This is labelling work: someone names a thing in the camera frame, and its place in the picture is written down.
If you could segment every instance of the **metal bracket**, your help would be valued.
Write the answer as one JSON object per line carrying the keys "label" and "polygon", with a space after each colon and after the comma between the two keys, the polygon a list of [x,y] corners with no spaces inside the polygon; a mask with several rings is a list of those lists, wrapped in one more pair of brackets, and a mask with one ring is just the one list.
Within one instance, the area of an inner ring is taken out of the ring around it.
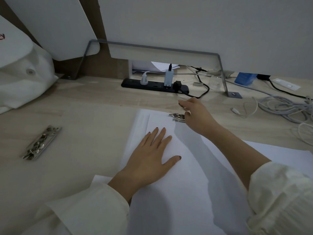
{"label": "metal bracket", "polygon": [[155,46],[132,44],[132,43],[112,42],[112,41],[107,41],[106,39],[92,39],[92,40],[90,40],[88,42],[87,48],[85,50],[85,53],[84,53],[82,59],[80,60],[80,64],[79,64],[79,66],[77,68],[77,71],[76,71],[76,74],[74,76],[74,79],[72,79],[71,77],[68,77],[67,79],[76,80],[78,78],[81,66],[83,65],[85,57],[86,57],[86,55],[88,53],[88,50],[90,48],[90,45],[93,42],[107,43],[107,44],[114,44],[114,45],[121,45],[121,46],[130,46],[130,47],[139,47],[139,48],[150,48],[150,49],[166,50],[166,51],[173,51],[173,52],[183,52],[183,53],[190,53],[190,54],[217,56],[218,61],[219,61],[219,65],[220,65],[220,68],[221,68],[221,79],[222,79],[222,82],[223,82],[224,91],[225,91],[226,95],[228,97],[231,97],[231,98],[240,98],[240,99],[242,99],[242,96],[238,92],[229,92],[228,91],[227,85],[226,85],[226,81],[225,81],[225,73],[224,73],[224,69],[223,69],[223,66],[222,66],[221,56],[219,54],[217,54],[217,53],[210,53],[210,52],[203,52],[203,51],[193,51],[193,50],[185,50],[185,49],[176,49],[176,48],[155,47]]}

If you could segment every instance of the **hand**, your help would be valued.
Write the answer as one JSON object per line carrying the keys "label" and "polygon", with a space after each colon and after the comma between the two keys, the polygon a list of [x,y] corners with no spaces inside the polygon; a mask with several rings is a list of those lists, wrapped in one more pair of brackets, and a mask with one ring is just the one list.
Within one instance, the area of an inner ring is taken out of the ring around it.
{"label": "hand", "polygon": [[172,136],[164,140],[166,129],[163,128],[155,138],[159,129],[148,133],[129,158],[127,165],[108,183],[119,192],[126,201],[143,186],[161,179],[181,159],[181,156],[170,158],[162,164],[162,156]]}
{"label": "hand", "polygon": [[185,122],[196,133],[208,138],[210,130],[219,126],[197,98],[193,97],[187,101],[179,100],[178,102],[186,111],[190,111],[190,113],[185,112]]}

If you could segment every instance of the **metal clip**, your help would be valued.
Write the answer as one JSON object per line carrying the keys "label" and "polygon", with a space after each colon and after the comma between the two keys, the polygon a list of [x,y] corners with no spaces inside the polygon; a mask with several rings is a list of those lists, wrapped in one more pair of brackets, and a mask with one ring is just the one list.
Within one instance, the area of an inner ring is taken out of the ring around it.
{"label": "metal clip", "polygon": [[173,121],[175,122],[185,123],[185,115],[174,113],[174,114],[169,114],[168,116],[174,118]]}
{"label": "metal clip", "polygon": [[22,155],[23,159],[33,160],[39,157],[42,151],[57,136],[62,127],[49,125],[27,148]]}

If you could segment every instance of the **person's right hand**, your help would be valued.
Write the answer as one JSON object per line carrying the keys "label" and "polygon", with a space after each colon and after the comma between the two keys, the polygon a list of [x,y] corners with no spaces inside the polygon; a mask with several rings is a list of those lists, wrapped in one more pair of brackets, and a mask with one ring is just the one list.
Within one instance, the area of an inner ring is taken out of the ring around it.
{"label": "person's right hand", "polygon": [[208,137],[207,134],[210,130],[219,125],[197,98],[193,97],[187,101],[179,100],[178,102],[186,111],[190,111],[190,113],[185,113],[185,122],[196,133]]}

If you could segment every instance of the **white shirt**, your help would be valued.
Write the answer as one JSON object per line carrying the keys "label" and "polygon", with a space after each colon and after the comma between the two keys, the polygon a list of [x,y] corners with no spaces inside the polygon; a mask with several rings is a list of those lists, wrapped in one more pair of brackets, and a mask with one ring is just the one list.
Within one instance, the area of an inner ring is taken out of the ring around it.
{"label": "white shirt", "polygon": [[[256,213],[247,221],[250,234],[313,234],[313,180],[291,167],[268,162],[257,169],[248,202]],[[127,229],[128,203],[106,184],[46,205],[53,214],[22,235],[116,235]]]}

